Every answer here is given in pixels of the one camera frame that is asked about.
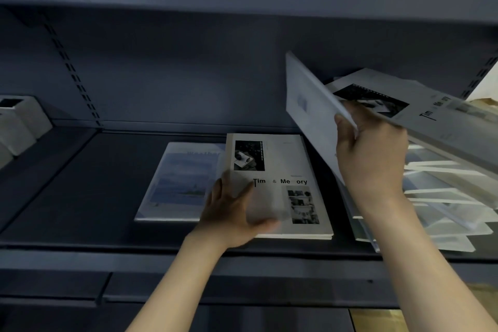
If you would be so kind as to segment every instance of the person's right hand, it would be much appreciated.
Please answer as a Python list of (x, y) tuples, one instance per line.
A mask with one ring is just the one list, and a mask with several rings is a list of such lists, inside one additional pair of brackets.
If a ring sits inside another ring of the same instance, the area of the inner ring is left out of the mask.
[(361, 213), (378, 213), (404, 199), (402, 190), (408, 136), (357, 102), (346, 109), (358, 126), (358, 135), (341, 115), (337, 124), (337, 159), (346, 187)]

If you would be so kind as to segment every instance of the finger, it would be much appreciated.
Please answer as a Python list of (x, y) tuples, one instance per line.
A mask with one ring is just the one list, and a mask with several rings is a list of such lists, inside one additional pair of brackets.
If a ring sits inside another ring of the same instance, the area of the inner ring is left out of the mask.
[(242, 203), (244, 209), (247, 207), (247, 203), (251, 199), (252, 191), (254, 190), (254, 182), (249, 182), (244, 189), (239, 193), (237, 199)]
[(206, 198), (206, 204), (204, 205), (205, 208), (207, 208), (211, 204), (212, 197), (213, 197), (213, 192), (210, 191), (208, 197)]
[(280, 226), (280, 221), (278, 219), (268, 218), (253, 224), (252, 231), (255, 235), (265, 234), (274, 231), (278, 226)]
[(221, 187), (222, 187), (222, 184), (221, 184), (221, 178), (217, 179), (214, 186), (213, 186), (213, 190), (211, 191), (211, 202), (215, 202), (217, 200), (220, 199), (221, 197)]
[(377, 117), (372, 111), (357, 101), (344, 101), (343, 105), (351, 114), (352, 120), (358, 126), (359, 131), (363, 131), (381, 121), (380, 117)]
[(226, 170), (221, 175), (222, 196), (232, 196), (232, 184), (230, 182), (230, 170)]
[(337, 125), (337, 156), (345, 155), (355, 144), (355, 128), (340, 114), (334, 116)]

